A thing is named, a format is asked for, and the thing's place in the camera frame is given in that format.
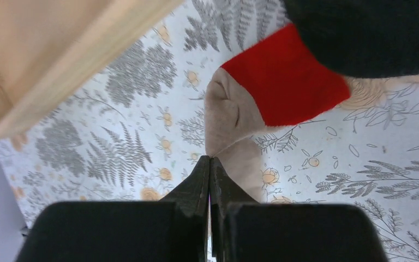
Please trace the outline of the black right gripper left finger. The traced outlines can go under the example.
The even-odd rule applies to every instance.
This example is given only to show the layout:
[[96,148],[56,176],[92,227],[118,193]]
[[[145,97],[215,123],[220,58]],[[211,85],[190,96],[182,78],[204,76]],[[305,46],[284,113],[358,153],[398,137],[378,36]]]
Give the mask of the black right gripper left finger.
[[65,201],[37,217],[17,261],[206,261],[210,158],[158,201]]

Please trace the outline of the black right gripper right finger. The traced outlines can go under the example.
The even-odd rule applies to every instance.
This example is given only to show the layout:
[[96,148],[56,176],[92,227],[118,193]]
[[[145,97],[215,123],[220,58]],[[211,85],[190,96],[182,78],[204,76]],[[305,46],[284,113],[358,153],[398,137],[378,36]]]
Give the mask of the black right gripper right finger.
[[369,217],[349,204],[261,204],[209,162],[217,261],[387,261]]

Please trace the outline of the red beige sock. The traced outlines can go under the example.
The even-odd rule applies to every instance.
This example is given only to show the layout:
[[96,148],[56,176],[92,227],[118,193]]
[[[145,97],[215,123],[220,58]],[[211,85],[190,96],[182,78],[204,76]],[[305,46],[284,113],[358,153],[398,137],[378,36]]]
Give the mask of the red beige sock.
[[350,95],[344,78],[321,65],[288,24],[213,74],[204,100],[206,154],[260,201],[261,150],[251,137],[311,120]]

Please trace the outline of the black sock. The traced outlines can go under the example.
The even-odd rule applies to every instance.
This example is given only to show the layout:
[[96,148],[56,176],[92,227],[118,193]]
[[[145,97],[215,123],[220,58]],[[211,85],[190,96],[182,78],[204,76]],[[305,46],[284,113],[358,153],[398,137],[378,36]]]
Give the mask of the black sock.
[[419,75],[419,1],[285,1],[305,46],[356,78]]

